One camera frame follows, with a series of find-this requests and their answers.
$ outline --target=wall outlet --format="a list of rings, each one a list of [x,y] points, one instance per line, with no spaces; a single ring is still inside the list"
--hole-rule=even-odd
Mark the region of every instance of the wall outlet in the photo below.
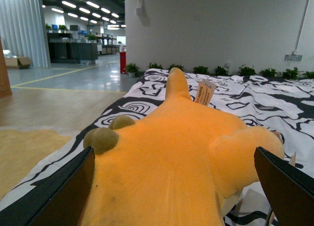
[[[286,55],[285,60],[289,61],[301,61],[302,60],[302,55]]]

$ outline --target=red trash can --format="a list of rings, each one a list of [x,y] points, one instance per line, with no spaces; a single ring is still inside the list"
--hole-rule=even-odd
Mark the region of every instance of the red trash can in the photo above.
[[[126,52],[120,52],[120,73],[126,74],[127,55]]]

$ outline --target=yellow rug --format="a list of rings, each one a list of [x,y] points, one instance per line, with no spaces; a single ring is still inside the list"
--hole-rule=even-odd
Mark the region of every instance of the yellow rug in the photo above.
[[[0,199],[40,160],[60,149],[71,138],[54,130],[0,130]]]

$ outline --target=patterned blanket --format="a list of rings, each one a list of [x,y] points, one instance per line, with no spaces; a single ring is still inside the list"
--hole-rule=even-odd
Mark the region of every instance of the patterned blanket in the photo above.
[[[207,79],[213,82],[217,88],[209,106],[233,113],[249,126],[260,125],[279,132],[285,142],[285,160],[289,161],[296,152],[296,167],[314,177],[314,80],[185,75],[192,100],[195,99],[199,81]],[[39,162],[20,184],[4,196],[0,201],[0,210],[35,188],[80,153],[82,140],[89,130],[108,127],[112,119],[121,114],[142,119],[156,109],[164,100],[167,77],[167,70],[147,70],[130,91],[109,106],[94,123],[62,149]],[[225,224],[264,225],[268,210],[269,203],[260,183],[254,183],[243,190],[238,203],[225,217]],[[278,226],[279,223],[274,221],[273,225]]]

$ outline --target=tiled floor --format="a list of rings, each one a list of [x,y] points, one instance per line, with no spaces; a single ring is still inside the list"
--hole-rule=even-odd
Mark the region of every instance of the tiled floor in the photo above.
[[[119,54],[96,65],[9,69],[13,95],[0,99],[0,126],[55,126],[80,131],[137,81],[120,74]]]

